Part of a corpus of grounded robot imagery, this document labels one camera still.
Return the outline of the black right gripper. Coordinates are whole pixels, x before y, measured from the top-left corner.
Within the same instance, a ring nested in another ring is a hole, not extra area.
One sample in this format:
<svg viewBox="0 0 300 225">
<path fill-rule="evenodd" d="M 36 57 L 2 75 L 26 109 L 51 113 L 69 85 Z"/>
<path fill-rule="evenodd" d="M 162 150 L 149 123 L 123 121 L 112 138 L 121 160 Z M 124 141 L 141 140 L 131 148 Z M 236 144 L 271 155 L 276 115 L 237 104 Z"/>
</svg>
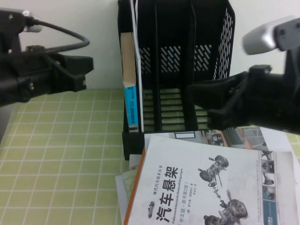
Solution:
<svg viewBox="0 0 300 225">
<path fill-rule="evenodd" d="M 187 100 L 207 110 L 207 127 L 228 129 L 256 125 L 300 133 L 300 74 L 273 74 L 256 65 L 249 72 L 187 86 Z M 239 90 L 247 79 L 245 90 Z"/>
</svg>

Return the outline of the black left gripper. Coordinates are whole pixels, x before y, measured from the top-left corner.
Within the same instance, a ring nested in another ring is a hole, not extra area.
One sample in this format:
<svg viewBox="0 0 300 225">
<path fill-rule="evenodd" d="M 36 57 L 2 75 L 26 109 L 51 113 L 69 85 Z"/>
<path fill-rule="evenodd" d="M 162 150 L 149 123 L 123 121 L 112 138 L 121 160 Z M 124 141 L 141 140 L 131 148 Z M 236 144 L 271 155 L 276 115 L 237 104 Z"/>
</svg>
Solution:
<svg viewBox="0 0 300 225">
<path fill-rule="evenodd" d="M 61 66 L 53 67 L 45 48 L 31 45 L 13 53 L 16 88 L 13 103 L 26 103 L 41 95 L 78 92 L 86 89 L 85 75 L 94 70 L 92 57 L 55 54 Z"/>
</svg>

